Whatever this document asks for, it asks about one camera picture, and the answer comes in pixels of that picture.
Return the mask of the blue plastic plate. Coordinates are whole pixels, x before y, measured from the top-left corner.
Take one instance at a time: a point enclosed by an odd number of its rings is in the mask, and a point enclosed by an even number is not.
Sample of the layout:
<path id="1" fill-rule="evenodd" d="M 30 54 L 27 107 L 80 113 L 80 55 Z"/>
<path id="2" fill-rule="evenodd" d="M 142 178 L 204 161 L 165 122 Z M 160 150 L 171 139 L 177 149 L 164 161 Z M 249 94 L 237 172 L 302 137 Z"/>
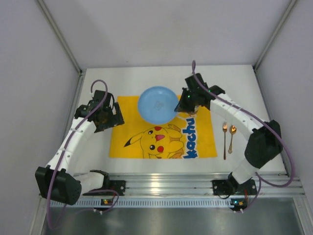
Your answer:
<path id="1" fill-rule="evenodd" d="M 151 124 L 167 124 L 177 113 L 179 99 L 169 88 L 154 86 L 145 90 L 139 97 L 137 109 L 140 116 Z"/>

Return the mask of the yellow Pikachu cloth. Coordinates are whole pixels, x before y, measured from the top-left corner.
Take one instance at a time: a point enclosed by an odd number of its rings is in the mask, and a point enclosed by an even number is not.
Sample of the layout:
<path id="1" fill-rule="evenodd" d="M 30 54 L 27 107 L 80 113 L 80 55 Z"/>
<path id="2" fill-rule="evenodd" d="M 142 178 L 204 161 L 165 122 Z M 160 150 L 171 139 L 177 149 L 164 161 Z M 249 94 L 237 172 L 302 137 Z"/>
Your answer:
<path id="1" fill-rule="evenodd" d="M 195 115 L 178 113 L 167 124 L 154 125 L 143 120 L 137 110 L 137 96 L 120 96 L 125 123 L 113 128 L 110 158 L 195 159 L 215 158 L 210 111 L 201 107 Z"/>

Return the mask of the copper fork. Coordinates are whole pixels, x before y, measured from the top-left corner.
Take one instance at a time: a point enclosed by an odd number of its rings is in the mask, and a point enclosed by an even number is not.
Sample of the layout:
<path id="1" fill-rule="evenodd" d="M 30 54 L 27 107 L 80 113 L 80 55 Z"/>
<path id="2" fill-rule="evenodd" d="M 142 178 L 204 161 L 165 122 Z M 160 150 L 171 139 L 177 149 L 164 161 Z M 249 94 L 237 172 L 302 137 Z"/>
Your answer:
<path id="1" fill-rule="evenodd" d="M 223 153 L 223 159 L 226 160 L 226 133 L 228 130 L 227 122 L 223 122 L 223 133 L 224 133 L 224 153 Z"/>

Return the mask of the copper spoon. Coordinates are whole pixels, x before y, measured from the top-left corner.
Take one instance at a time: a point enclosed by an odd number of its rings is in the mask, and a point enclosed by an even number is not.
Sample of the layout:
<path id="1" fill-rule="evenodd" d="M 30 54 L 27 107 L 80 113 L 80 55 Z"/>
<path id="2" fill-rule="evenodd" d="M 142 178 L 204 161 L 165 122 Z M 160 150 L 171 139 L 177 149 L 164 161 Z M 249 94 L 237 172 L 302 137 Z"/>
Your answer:
<path id="1" fill-rule="evenodd" d="M 229 132 L 230 132 L 230 135 L 231 135 L 231 139 L 230 139 L 230 144 L 229 144 L 229 148 L 228 148 L 228 153 L 231 154 L 232 153 L 232 145 L 233 145 L 233 136 L 237 132 L 236 126 L 231 125 L 230 128 L 229 128 Z"/>

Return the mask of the steel cup with cork base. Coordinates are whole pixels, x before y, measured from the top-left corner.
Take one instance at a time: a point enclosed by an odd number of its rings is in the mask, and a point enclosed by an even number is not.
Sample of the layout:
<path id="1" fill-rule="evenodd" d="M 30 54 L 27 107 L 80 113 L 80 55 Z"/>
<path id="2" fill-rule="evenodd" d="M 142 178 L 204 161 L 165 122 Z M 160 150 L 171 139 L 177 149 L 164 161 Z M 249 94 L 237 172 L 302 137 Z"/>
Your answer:
<path id="1" fill-rule="evenodd" d="M 188 112 L 188 115 L 190 115 L 190 116 L 196 115 L 198 110 L 199 110 L 199 108 L 195 107 L 193 111 Z"/>

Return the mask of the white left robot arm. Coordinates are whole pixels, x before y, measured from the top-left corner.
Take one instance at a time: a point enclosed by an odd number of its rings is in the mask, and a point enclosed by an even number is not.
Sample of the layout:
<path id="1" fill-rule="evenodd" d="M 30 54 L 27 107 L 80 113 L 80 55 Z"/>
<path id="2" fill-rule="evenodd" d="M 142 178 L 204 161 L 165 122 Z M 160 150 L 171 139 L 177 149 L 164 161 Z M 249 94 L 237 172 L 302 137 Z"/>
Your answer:
<path id="1" fill-rule="evenodd" d="M 102 170 L 74 176 L 78 158 L 95 133 L 124 124 L 118 102 L 111 93 L 96 90 L 87 105 L 75 112 L 70 130 L 55 156 L 45 167 L 38 167 L 35 178 L 40 194 L 67 205 L 74 205 L 83 194 L 112 189 L 108 173 Z"/>

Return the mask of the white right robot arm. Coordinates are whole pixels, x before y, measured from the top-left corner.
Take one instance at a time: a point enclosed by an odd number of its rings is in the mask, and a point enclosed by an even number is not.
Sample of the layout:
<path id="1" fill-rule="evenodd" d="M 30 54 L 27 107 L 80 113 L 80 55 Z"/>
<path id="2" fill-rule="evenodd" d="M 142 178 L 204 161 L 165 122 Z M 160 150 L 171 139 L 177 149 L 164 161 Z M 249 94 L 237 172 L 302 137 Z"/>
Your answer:
<path id="1" fill-rule="evenodd" d="M 231 172 L 229 180 L 239 185 L 245 183 L 282 152 L 278 122 L 257 120 L 239 107 L 219 86 L 208 87 L 200 73 L 186 78 L 185 82 L 187 87 L 182 89 L 176 112 L 191 113 L 199 106 L 205 107 L 234 125 L 247 141 L 245 157 Z"/>

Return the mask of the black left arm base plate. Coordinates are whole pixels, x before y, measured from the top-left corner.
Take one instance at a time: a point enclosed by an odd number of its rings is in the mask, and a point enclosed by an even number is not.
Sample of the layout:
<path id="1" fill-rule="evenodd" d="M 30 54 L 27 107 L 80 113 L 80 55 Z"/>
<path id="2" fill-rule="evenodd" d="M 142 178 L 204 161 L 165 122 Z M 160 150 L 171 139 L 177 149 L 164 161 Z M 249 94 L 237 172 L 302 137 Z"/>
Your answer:
<path id="1" fill-rule="evenodd" d="M 92 191 L 101 190 L 101 192 L 87 192 L 84 196 L 116 196 L 116 193 L 111 191 L 103 192 L 103 190 L 109 189 L 116 191 L 120 196 L 123 196 L 126 189 L 126 181 L 124 180 L 108 180 L 101 188 L 93 189 Z"/>

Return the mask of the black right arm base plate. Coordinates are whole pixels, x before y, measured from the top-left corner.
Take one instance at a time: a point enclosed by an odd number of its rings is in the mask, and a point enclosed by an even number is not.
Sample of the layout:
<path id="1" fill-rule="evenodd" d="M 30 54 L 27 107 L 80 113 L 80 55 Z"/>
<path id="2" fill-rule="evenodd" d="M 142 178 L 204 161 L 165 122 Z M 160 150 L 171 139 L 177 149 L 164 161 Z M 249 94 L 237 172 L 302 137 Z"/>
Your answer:
<path id="1" fill-rule="evenodd" d="M 238 186 L 231 186 L 227 180 L 213 180 L 213 194 L 215 196 L 227 197 L 232 195 L 256 195 L 257 187 L 253 179 Z"/>

